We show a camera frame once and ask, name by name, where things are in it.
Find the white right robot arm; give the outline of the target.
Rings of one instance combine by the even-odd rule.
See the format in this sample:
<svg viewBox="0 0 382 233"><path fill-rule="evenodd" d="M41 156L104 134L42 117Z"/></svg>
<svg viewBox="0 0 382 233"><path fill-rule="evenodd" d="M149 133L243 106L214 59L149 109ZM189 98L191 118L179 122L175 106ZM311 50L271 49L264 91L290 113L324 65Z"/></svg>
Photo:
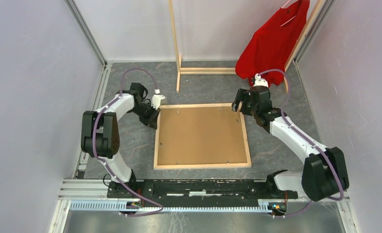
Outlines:
<svg viewBox="0 0 382 233"><path fill-rule="evenodd" d="M314 202L344 198L349 179L342 150L326 147L297 127L285 112L273 106L268 87L238 89L232 111L252 116L257 125L283 142L303 164L301 172L280 170L268 175L268 196L278 198L285 191L295 191Z"/></svg>

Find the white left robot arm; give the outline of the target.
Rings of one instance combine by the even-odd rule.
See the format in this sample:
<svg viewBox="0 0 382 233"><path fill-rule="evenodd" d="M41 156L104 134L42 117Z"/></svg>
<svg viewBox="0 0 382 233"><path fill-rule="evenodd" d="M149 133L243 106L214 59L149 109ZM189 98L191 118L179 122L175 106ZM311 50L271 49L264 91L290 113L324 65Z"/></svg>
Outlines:
<svg viewBox="0 0 382 233"><path fill-rule="evenodd" d="M138 185L133 182L134 172L120 154L118 121L127 113L138 116L140 123L157 129L160 106L166 97L159 89L151 99L148 90L140 83L132 83L128 90L119 91L105 106L85 111L82 116L81 150L99 161L126 198L133 197Z"/></svg>

